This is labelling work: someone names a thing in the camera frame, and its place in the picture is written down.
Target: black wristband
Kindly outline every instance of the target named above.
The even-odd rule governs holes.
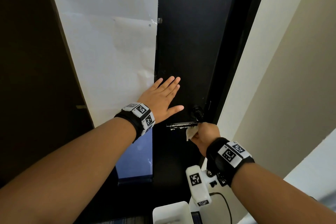
[[[122,110],[120,113],[117,113],[115,117],[123,118],[125,120],[128,120],[133,127],[135,128],[136,131],[136,137],[133,141],[133,143],[141,136],[141,133],[143,132],[144,128],[141,123],[141,119],[137,117],[135,114],[132,112],[127,112]]]
[[[242,146],[224,137],[217,138],[209,145],[206,156],[207,169],[217,175],[222,185],[226,183],[230,187],[239,168],[245,163],[254,163],[254,159]]]

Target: dark wall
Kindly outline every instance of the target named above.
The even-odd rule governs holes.
[[[0,0],[0,181],[92,129],[50,0]]]

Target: forearm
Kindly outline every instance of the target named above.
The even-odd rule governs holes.
[[[231,188],[258,224],[336,223],[336,213],[255,163],[238,170]]]
[[[135,137],[114,118],[47,155],[0,190],[0,222],[72,223]]]

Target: person's left hand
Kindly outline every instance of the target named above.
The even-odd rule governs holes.
[[[174,79],[174,76],[171,76],[160,87],[159,85],[163,79],[158,79],[137,101],[149,107],[153,112],[156,123],[162,122],[184,109],[183,105],[177,105],[168,109],[169,104],[180,88],[179,82],[181,78],[177,77]]]

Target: person's right hand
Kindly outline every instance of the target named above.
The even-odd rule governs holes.
[[[221,137],[221,135],[217,125],[203,122],[198,124],[198,132],[191,138],[191,141],[197,145],[201,154],[206,157],[208,146],[218,137]]]

